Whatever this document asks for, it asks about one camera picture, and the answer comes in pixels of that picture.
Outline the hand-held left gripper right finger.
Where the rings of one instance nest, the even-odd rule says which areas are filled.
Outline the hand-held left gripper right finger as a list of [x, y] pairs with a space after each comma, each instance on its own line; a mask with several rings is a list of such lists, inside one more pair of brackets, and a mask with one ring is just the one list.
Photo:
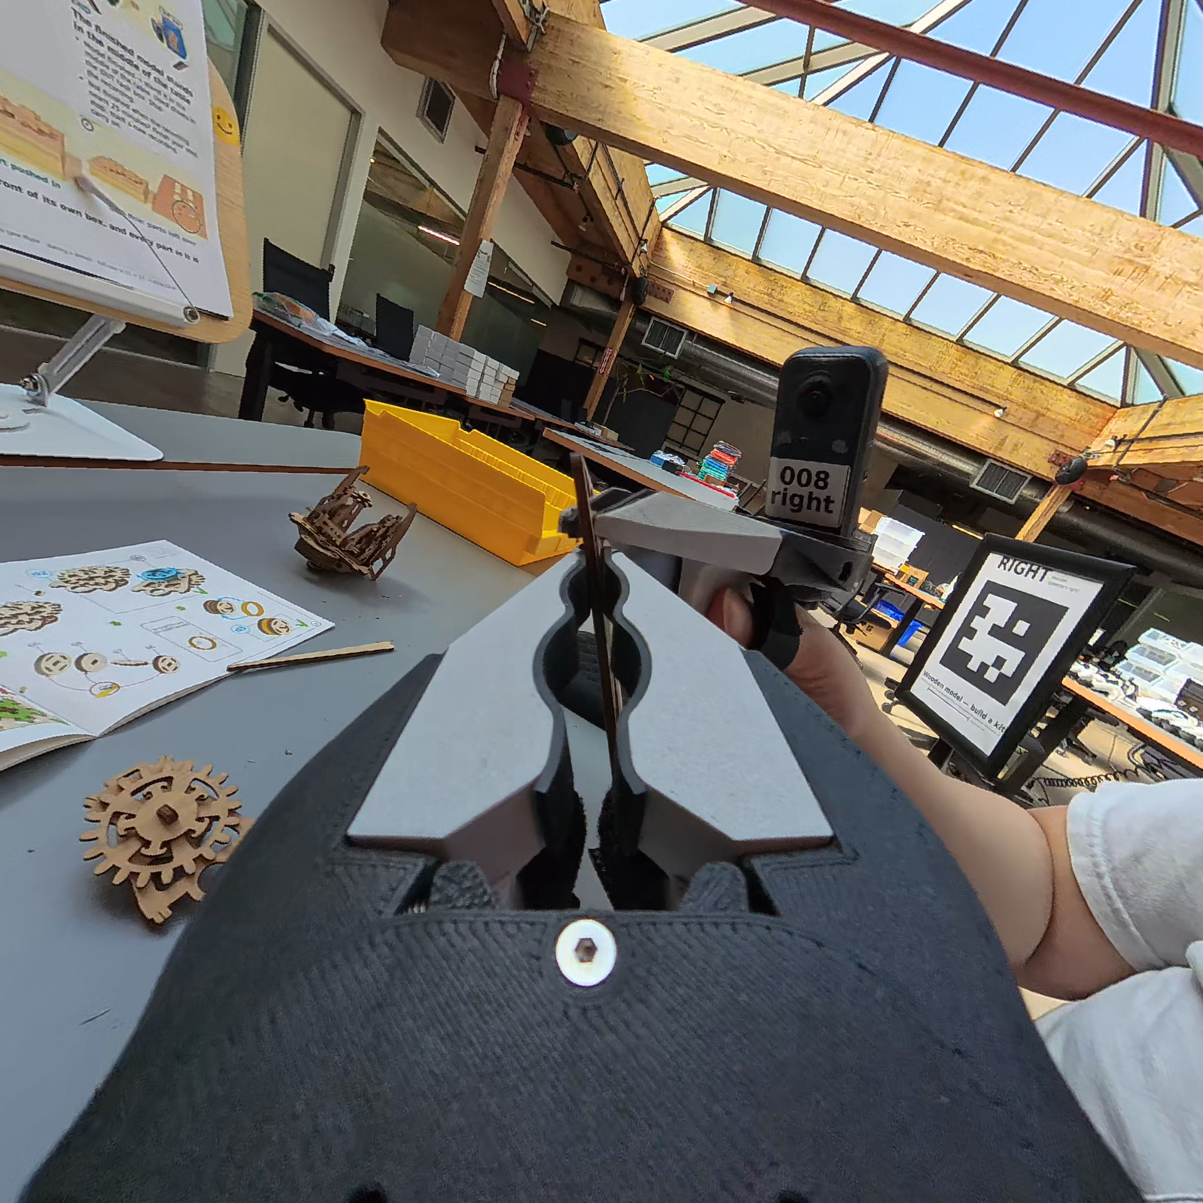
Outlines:
[[683, 889], [706, 863], [823, 847], [833, 830], [743, 648], [624, 552], [605, 554], [625, 691], [601, 809], [608, 889]]

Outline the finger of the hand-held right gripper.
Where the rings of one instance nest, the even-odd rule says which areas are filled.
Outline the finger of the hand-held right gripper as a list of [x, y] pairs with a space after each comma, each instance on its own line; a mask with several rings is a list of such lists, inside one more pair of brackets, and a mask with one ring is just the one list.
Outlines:
[[671, 591], [782, 581], [783, 538], [754, 518], [670, 491], [601, 491], [591, 498], [595, 537]]

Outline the laser-cut plywood sheet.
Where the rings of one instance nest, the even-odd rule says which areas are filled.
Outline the laser-cut plywood sheet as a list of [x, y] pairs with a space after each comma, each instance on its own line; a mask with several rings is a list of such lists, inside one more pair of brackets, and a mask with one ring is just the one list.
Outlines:
[[618, 777], [618, 738], [617, 726], [621, 711], [621, 690], [615, 685], [611, 671], [611, 650], [608, 641], [608, 618], [605, 610], [605, 558], [600, 548], [591, 514], [591, 476], [587, 462], [580, 452], [568, 455], [570, 474], [575, 486], [577, 519], [584, 555], [585, 572], [588, 577], [588, 594], [591, 605], [591, 622], [595, 643], [595, 660], [598, 681], [603, 696], [603, 713], [605, 740], [608, 749], [611, 781]]

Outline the person's right hand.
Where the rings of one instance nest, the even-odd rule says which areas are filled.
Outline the person's right hand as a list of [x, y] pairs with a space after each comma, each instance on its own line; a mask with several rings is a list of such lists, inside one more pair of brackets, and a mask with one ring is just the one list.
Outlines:
[[[832, 631], [806, 610], [794, 607], [800, 624], [797, 651], [783, 670], [845, 734], [862, 750], [875, 754], [882, 736], [893, 731], [889, 717], [880, 714], [859, 661]], [[706, 617], [743, 648], [750, 648], [754, 618], [750, 602], [740, 591], [721, 588], [714, 592]]]

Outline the tapered wooden stick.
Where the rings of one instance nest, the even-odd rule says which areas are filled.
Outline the tapered wooden stick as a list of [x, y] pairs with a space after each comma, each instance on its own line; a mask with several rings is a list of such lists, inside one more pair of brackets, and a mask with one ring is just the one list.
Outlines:
[[371, 641], [339, 648], [328, 648], [322, 651], [292, 653], [286, 655], [270, 655], [263, 658], [252, 658], [237, 664], [226, 665], [226, 673], [245, 671], [265, 671], [277, 667], [296, 667], [309, 664], [322, 664], [353, 657], [372, 657], [393, 651], [396, 647], [391, 641]]

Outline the dark wooden mechanical model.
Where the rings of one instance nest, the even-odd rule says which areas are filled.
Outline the dark wooden mechanical model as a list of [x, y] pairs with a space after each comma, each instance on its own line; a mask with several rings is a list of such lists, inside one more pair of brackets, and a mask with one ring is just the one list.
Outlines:
[[289, 514], [298, 528], [295, 549], [305, 557], [310, 571], [361, 575], [376, 581], [395, 558], [418, 508], [402, 502], [398, 515], [383, 515], [352, 528], [353, 519], [371, 506], [368, 492], [356, 488], [358, 478], [366, 472], [365, 464], [355, 466], [306, 512]]

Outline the yellow plastic bin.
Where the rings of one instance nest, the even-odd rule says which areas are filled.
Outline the yellow plastic bin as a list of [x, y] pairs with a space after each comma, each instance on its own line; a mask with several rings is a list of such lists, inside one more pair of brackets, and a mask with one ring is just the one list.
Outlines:
[[371, 486], [512, 565], [578, 548], [560, 529], [571, 476], [449, 416], [366, 400], [359, 459]]

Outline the black framed marker sign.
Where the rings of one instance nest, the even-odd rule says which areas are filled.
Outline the black framed marker sign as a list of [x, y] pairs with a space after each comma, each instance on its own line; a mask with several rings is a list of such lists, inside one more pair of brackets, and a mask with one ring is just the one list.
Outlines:
[[996, 776], [1134, 572], [1128, 562], [985, 535], [895, 698]]

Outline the wooden gear assembly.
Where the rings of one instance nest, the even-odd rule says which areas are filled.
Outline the wooden gear assembly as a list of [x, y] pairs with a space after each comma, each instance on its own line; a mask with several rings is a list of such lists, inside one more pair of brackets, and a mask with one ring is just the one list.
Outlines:
[[176, 902], [202, 899], [202, 876], [224, 863], [253, 819], [226, 773], [161, 756], [110, 777], [84, 799], [83, 857], [96, 876], [127, 882], [141, 915], [164, 923]]

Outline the stack of white boxes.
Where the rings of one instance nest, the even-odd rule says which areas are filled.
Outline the stack of white boxes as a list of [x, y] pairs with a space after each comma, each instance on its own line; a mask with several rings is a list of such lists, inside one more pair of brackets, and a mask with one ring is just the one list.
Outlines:
[[445, 386], [459, 388], [471, 399], [504, 409], [514, 399], [515, 368], [425, 325], [415, 327], [408, 363], [432, 372]]

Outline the black mesh chair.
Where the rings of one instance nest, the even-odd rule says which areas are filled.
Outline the black mesh chair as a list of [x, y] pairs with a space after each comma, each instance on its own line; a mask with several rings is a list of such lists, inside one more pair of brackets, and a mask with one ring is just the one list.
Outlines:
[[[332, 266], [318, 267], [263, 239], [263, 292], [279, 292], [326, 319], [333, 273]], [[247, 375], [255, 375], [263, 386], [282, 390], [285, 396], [292, 398], [298, 411], [312, 411], [315, 386], [320, 383], [322, 375], [332, 370], [333, 359], [290, 335], [276, 336], [257, 325], [255, 330], [246, 360]]]
[[378, 293], [373, 319], [373, 346], [383, 355], [408, 362], [416, 333], [414, 310]]

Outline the illustrated instruction booklet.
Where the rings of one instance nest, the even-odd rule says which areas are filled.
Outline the illustrated instruction booklet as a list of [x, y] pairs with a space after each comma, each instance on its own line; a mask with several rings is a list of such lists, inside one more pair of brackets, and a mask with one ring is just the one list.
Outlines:
[[2, 767], [333, 627], [164, 539], [1, 564]]

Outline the group of clear plastic containers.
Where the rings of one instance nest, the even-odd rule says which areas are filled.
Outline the group of clear plastic containers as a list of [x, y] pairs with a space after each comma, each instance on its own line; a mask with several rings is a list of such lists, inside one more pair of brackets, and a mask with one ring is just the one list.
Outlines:
[[1077, 683], [1145, 716], [1173, 711], [1194, 723], [1201, 718], [1201, 644], [1150, 628], [1120, 660], [1072, 670]]

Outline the person's white shirt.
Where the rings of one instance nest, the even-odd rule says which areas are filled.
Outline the person's white shirt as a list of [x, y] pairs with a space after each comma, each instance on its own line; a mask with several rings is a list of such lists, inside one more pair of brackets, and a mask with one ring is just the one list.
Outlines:
[[1145, 1200], [1201, 1198], [1201, 784], [1104, 784], [1068, 806], [1089, 913], [1134, 973], [1036, 1021]]

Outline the wooden support post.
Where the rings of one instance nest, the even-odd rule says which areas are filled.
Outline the wooden support post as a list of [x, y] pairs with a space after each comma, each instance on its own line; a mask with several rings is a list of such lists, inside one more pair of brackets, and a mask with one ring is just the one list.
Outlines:
[[508, 95], [498, 98], [492, 113], [485, 154], [459, 236], [452, 273], [434, 326], [436, 332], [454, 340], [461, 337], [474, 297], [472, 293], [466, 292], [471, 267], [481, 243], [491, 240], [528, 118], [528, 111], [517, 98]]

